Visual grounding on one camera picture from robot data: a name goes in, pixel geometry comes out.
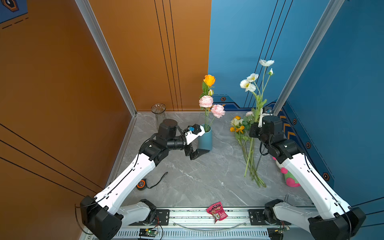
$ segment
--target artificial flower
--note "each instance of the artificial flower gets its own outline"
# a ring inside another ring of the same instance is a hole
[[[202,108],[210,108],[214,103],[214,99],[211,96],[205,95],[202,96],[199,100],[199,106]]]
[[[217,118],[221,118],[225,114],[224,107],[220,104],[213,105],[211,112]]]
[[[244,126],[240,126],[239,128],[236,128],[236,132],[241,132],[242,134],[244,134],[243,130],[245,129]]]
[[[208,87],[212,87],[216,79],[212,75],[206,75],[203,81],[205,82],[206,85],[208,85]]]
[[[259,78],[259,74],[252,73],[249,77],[247,77],[248,82],[254,82]]]
[[[239,126],[240,124],[243,123],[243,119],[236,119],[236,118],[233,118],[232,121],[231,121],[231,125],[233,127],[237,127]]]
[[[241,81],[240,87],[245,88],[245,91],[250,91],[250,92],[254,92],[256,90],[256,86],[250,83],[248,79]]]
[[[265,60],[262,60],[262,59],[260,59],[260,61],[259,61],[259,63],[260,63],[261,65],[263,65],[264,67],[269,67],[269,66],[271,66],[274,62],[275,62],[275,61],[273,61],[273,60],[265,61]]]

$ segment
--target blue vase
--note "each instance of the blue vase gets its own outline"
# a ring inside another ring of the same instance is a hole
[[[209,131],[204,133],[203,136],[200,136],[198,138],[199,142],[197,144],[197,148],[205,149],[205,150],[212,150],[212,128],[209,128]]]

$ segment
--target pink flower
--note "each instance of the pink flower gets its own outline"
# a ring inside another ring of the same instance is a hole
[[[210,108],[214,103],[214,99],[211,96],[205,95],[202,96],[199,100],[199,105],[202,108]]]
[[[224,107],[219,104],[213,105],[211,108],[211,112],[217,118],[221,118],[225,114]]]

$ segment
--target pink and green toy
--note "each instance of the pink and green toy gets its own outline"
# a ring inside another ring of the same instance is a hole
[[[288,170],[285,167],[283,167],[282,164],[280,164],[278,161],[276,161],[276,165],[281,169],[281,173],[284,174],[285,182],[287,183],[288,186],[290,186],[290,187],[299,187],[300,186],[299,182],[292,175],[292,173],[288,172]]]

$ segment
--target red snack packet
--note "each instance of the red snack packet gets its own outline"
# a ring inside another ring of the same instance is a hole
[[[218,220],[219,221],[224,220],[228,216],[225,213],[225,211],[223,209],[223,205],[221,204],[221,202],[217,202],[217,203],[213,204],[212,206],[210,206],[209,208],[207,208],[207,213],[212,214],[212,216],[215,219],[215,223]]]

